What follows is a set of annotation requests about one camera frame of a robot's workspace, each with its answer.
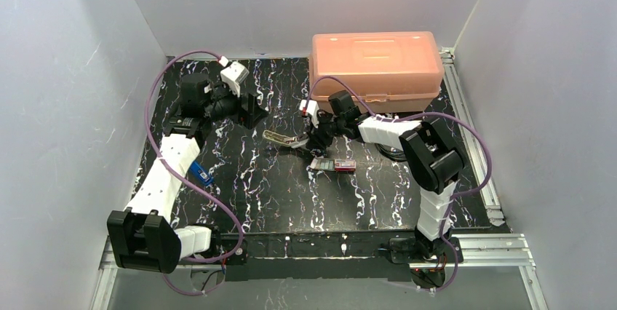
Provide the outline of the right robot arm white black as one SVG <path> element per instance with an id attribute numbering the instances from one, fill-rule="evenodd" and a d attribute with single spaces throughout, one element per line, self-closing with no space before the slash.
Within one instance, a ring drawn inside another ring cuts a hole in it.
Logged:
<path id="1" fill-rule="evenodd" d="M 460 172 L 468 159 L 440 119 L 400 121 L 361 112 L 345 90 L 331 95 L 331 110 L 314 100 L 302 100 L 301 116 L 309 119 L 307 149 L 323 153 L 336 137 L 376 144 L 401 151 L 420 187 L 420 214 L 411 240 L 392 243 L 415 258 L 441 257 L 450 236 L 448 209 Z"/>

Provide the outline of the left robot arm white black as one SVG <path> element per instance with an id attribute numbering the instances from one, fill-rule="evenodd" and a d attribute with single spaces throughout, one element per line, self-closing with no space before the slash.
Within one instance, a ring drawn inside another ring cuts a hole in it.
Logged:
<path id="1" fill-rule="evenodd" d="M 266 115 L 245 72 L 225 69 L 218 78 L 193 73 L 181 79 L 179 103 L 165 124 L 159 147 L 166 163 L 157 159 L 127 206 L 108 216 L 117 266 L 169 274 L 182 259 L 211 251 L 212 227 L 203 223 L 171 226 L 181 181 L 201 153 L 214 122 L 230 119 L 252 129 Z"/>

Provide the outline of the beige stapler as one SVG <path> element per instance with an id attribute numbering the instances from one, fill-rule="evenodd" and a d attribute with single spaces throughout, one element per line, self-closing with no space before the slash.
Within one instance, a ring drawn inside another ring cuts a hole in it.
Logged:
<path id="1" fill-rule="evenodd" d="M 287 136 L 271 130 L 264 130 L 262 133 L 262 137 L 264 140 L 287 148 L 302 148 L 305 147 L 309 141 L 308 134 Z"/>

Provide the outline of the red staples box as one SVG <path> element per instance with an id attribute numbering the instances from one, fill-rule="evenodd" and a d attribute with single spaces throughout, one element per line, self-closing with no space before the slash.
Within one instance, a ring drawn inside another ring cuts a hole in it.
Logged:
<path id="1" fill-rule="evenodd" d="M 325 172 L 354 172 L 357 164 L 353 159 L 313 158 L 309 168 Z"/>

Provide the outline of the blue stapler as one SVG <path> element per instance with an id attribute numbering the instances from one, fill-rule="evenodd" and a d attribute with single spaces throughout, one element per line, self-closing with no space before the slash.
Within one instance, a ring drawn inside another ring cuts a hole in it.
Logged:
<path id="1" fill-rule="evenodd" d="M 196 178 L 203 186 L 210 186 L 213 184 L 214 179 L 209 174 L 207 170 L 205 170 L 198 161 L 193 161 L 189 167 L 189 173 Z"/>

